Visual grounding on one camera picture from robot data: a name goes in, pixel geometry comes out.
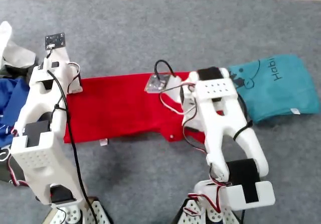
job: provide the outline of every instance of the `black cable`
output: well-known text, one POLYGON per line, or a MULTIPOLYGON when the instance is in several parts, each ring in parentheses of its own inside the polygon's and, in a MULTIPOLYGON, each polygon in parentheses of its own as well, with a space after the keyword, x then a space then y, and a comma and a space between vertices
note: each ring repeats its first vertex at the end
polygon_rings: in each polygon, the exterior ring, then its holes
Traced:
POLYGON ((84 187, 84 183, 82 182, 82 178, 81 178, 81 172, 80 172, 80 166, 79 166, 79 160, 78 160, 78 155, 77 155, 77 149, 76 149, 76 145, 75 145, 75 141, 74 141, 74 137, 72 135, 72 131, 71 131, 71 124, 70 124, 70 115, 69 115, 69 110, 68 110, 68 104, 67 104, 67 99, 66 99, 66 96, 64 94, 64 91, 62 89, 62 86, 59 82, 59 80, 56 78, 56 76, 50 71, 50 70, 47 70, 47 72, 49 73, 50 76, 52 76, 52 78, 54 79, 54 81, 56 82, 56 84, 58 85, 59 87, 59 90, 61 92, 61 96, 62 96, 62 99, 65 103, 65 111, 66 111, 66 114, 67 114, 67 126, 68 126, 68 131, 69 131, 69 136, 70 136, 70 142, 71 142, 71 146, 72 146, 72 149, 73 149, 73 152, 74 152, 74 157, 75 157, 75 163, 76 163, 76 169, 77 169, 77 175, 78 175, 78 180, 79 180, 79 184, 80 184, 80 188, 81 188, 81 191, 82 191, 82 194, 84 195, 84 198, 92 212, 92 215, 94 217, 94 220, 95 220, 95 223, 98 224, 98 220, 97 220, 97 216, 95 215, 95 211, 94 209, 92 208, 92 205, 88 199, 88 196, 86 194, 86 190, 85 190, 85 187, 84 187))
POLYGON ((70 87, 70 85, 71 85, 71 84, 73 83, 73 81, 74 81, 77 77, 79 77, 79 75, 80 75, 79 66, 78 66, 78 65, 76 65, 76 66, 78 67, 78 73, 76 74, 76 76, 74 76, 74 78, 72 79, 71 83, 68 84, 67 93, 69 92, 69 87, 70 87))
POLYGON ((237 95, 238 95, 239 99, 241 100, 241 103, 243 105, 244 116, 245 116, 245 119, 247 120, 248 113, 247 113, 247 107, 246 107, 245 101, 239 93, 237 93, 237 95))
POLYGON ((46 56, 46 58, 48 59, 52 53, 52 51, 54 50, 54 48, 50 48, 50 52, 48 53, 48 55, 46 56))
POLYGON ((241 222, 240 224, 244 223, 244 216, 245 216, 245 210, 242 210, 242 215, 241 215, 241 222))
MULTIPOLYGON (((242 98, 242 96, 239 93, 237 93, 237 95, 238 95, 239 99, 242 102, 245 120, 247 121, 248 113, 247 113, 247 107, 246 107, 245 101, 244 101, 244 99, 242 98)), ((247 128, 250 128, 252 126, 253 126, 253 121, 252 120, 247 121, 246 125, 244 127, 242 127, 241 129, 239 129, 239 131, 237 131, 235 133, 235 135, 233 137, 233 140, 236 141, 236 138, 240 135, 240 133, 242 133, 242 131, 244 131, 247 128)))
POLYGON ((156 77, 157 77, 157 79, 158 79, 159 81, 161 80, 161 78, 160 78, 160 76, 159 76, 159 72, 158 72, 158 70, 157 70, 157 66, 158 66, 158 64, 159 64, 160 62, 166 64, 166 66, 169 68, 171 74, 172 74, 174 77, 176 77, 176 74, 174 73, 174 71, 173 71, 172 67, 170 66, 170 64, 169 64, 168 62, 166 62, 165 60, 160 59, 160 60, 158 60, 158 61, 155 63, 155 65, 154 65, 154 73, 155 73, 155 75, 156 75, 156 77))
POLYGON ((65 220, 66 220, 66 217, 67 217, 67 213, 66 213, 64 210, 62 210, 62 209, 60 209, 60 208, 58 208, 58 207, 57 207, 57 209, 58 209, 59 211, 62 211, 62 212, 65 214, 65 218, 63 219, 62 222, 60 222, 60 224, 64 224, 64 223, 65 223, 65 220))
POLYGON ((185 135, 185 125, 186 125, 186 123, 187 123, 188 121, 191 121, 193 118, 195 118, 195 116, 196 116, 196 114, 197 114, 197 104, 196 104, 196 101, 194 101, 194 102, 195 102, 195 113, 193 114, 192 117, 190 117, 188 120, 186 120, 186 121, 183 123, 183 136, 184 136, 185 141, 186 141, 189 145, 191 145, 193 148, 195 148, 195 149, 197 149, 197 150, 200 150, 200 151, 202 151, 202 152, 204 152, 204 153, 207 153, 207 152, 206 152, 206 149, 203 149, 203 148, 201 148, 201 147, 197 147, 196 145, 192 144, 192 142, 190 142, 190 141, 187 139, 186 135, 185 135))

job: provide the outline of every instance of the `red and white wire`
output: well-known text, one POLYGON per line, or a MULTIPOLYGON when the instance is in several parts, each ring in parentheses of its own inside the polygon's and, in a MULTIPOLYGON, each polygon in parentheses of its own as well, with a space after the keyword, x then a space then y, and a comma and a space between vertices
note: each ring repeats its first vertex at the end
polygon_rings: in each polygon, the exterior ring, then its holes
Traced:
POLYGON ((12 169, 12 167, 11 167, 11 165, 10 165, 11 157, 12 157, 12 156, 10 155, 10 157, 8 158, 8 170, 9 170, 9 172, 10 172, 10 176, 11 176, 11 180, 12 180, 12 181, 9 181, 9 183, 12 182, 12 184, 15 185, 15 186, 20 186, 20 185, 28 186, 28 184, 27 184, 26 181, 24 181, 24 180, 18 180, 18 179, 16 178, 15 172, 14 172, 14 170, 12 169))
POLYGON ((173 90, 175 88, 178 88, 178 87, 182 87, 182 86, 195 86, 194 83, 190 83, 190 82, 185 82, 185 83, 182 83, 181 85, 178 85, 176 87, 172 87, 172 88, 169 88, 169 89, 165 89, 163 91, 161 91, 159 93, 159 99, 160 101, 162 102, 162 104, 167 107, 168 109, 170 109, 171 111, 177 113, 178 115, 185 115, 185 114, 188 114, 190 111, 192 111, 193 109, 195 109, 195 106, 191 107, 190 109, 188 109, 187 111, 185 112, 180 112, 180 111, 177 111, 175 108, 173 108, 172 106, 169 106, 167 103, 164 102, 164 100, 162 99, 162 94, 167 92, 167 91, 170 91, 170 90, 173 90))
POLYGON ((219 203, 219 190, 220 190, 221 186, 217 186, 216 187, 216 205, 212 202, 212 200, 204 194, 196 194, 196 193, 189 193, 188 197, 192 198, 192 199, 197 199, 200 197, 203 197, 207 200, 207 202, 210 204, 210 206, 217 212, 217 213, 221 213, 221 208, 220 208, 220 203, 219 203))

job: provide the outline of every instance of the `table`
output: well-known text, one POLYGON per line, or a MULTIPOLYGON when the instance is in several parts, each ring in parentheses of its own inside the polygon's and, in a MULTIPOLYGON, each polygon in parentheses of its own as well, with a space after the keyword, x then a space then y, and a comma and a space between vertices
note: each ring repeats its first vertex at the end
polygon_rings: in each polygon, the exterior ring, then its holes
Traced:
MULTIPOLYGON (((229 66, 295 53, 321 96, 321 3, 274 0, 0 0, 13 40, 45 56, 44 36, 65 32, 82 77, 152 72, 158 59, 177 71, 229 66)), ((321 206, 320 116, 290 116, 255 127, 276 204, 246 212, 248 224, 318 223, 321 206)), ((73 161, 70 145, 67 156, 73 161)), ((244 157, 231 139, 226 160, 244 157)), ((78 144, 89 195, 115 223, 170 223, 187 193, 207 179, 201 152, 148 133, 78 144)), ((0 183, 1 223, 40 223, 49 207, 27 188, 0 183)))

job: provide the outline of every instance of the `red towel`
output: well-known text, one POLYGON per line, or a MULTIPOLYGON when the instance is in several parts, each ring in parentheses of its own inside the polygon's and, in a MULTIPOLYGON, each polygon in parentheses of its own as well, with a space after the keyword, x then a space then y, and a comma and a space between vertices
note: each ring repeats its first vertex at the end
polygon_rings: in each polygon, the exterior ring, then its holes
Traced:
MULTIPOLYGON (((177 73, 182 79, 188 72, 177 73)), ((183 116, 164 107, 157 93, 144 91, 150 73, 82 79, 83 92, 67 97, 72 133, 76 143, 161 133, 168 141, 183 138, 183 116)), ((163 95, 166 103, 182 111, 181 105, 163 95)), ((201 132, 186 135, 204 142, 201 132)), ((70 142, 68 129, 64 138, 70 142)))

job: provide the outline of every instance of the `teal cloth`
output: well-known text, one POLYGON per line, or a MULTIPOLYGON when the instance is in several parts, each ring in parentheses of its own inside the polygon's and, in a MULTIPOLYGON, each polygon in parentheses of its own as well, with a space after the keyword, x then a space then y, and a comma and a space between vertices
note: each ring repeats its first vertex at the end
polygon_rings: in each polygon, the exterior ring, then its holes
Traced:
POLYGON ((272 116, 317 114, 319 99, 313 80, 295 55, 276 55, 229 68, 237 92, 255 122, 272 116))

